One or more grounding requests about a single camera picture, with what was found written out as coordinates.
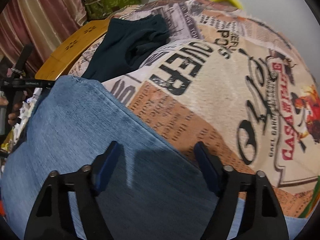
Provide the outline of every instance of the screw head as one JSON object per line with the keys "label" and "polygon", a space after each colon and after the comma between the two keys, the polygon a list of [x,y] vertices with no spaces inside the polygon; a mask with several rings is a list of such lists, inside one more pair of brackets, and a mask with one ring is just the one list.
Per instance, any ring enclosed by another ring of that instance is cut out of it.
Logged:
{"label": "screw head", "polygon": [[266,174],[263,172],[263,171],[257,171],[257,175],[260,177],[260,178],[263,178],[266,176]]}
{"label": "screw head", "polygon": [[82,168],[81,168],[82,171],[89,171],[91,170],[91,166],[90,165],[84,165]]}
{"label": "screw head", "polygon": [[223,169],[224,169],[225,171],[229,171],[229,172],[231,172],[231,171],[234,170],[231,165],[224,165],[224,166],[223,166]]}
{"label": "screw head", "polygon": [[49,173],[49,176],[50,177],[55,177],[55,176],[58,176],[59,175],[59,172],[58,171],[51,171],[50,173]]}

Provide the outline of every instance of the dark garment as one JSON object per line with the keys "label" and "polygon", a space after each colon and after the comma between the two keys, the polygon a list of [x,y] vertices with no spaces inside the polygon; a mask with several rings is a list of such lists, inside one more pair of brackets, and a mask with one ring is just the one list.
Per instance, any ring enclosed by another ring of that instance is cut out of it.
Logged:
{"label": "dark garment", "polygon": [[82,77],[105,82],[135,71],[168,38],[169,30],[161,15],[137,21],[113,18]]}

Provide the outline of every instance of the wall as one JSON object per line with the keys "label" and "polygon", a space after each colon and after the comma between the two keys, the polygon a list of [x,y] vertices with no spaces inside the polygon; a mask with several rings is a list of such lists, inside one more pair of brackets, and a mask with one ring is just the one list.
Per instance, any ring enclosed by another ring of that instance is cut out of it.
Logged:
{"label": "wall", "polygon": [[305,1],[240,1],[248,14],[267,22],[292,41],[320,84],[320,26]]}

